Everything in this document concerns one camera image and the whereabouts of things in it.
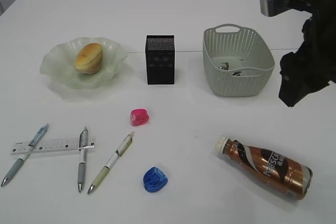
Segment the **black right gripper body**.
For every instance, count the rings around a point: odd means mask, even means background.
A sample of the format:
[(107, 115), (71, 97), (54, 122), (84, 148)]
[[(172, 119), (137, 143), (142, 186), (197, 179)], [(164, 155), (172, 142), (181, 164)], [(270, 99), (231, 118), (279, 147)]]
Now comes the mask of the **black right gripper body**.
[(312, 14), (302, 32), (299, 51), (307, 57), (303, 80), (309, 90), (321, 90), (335, 82), (335, 12)]

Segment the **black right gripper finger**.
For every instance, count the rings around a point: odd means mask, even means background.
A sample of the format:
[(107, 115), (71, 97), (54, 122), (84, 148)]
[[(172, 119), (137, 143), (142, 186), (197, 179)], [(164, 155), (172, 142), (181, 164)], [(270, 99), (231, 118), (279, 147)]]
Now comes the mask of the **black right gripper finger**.
[(330, 81), (311, 58), (293, 52), (282, 57), (280, 74), (279, 99), (288, 107), (327, 87)]

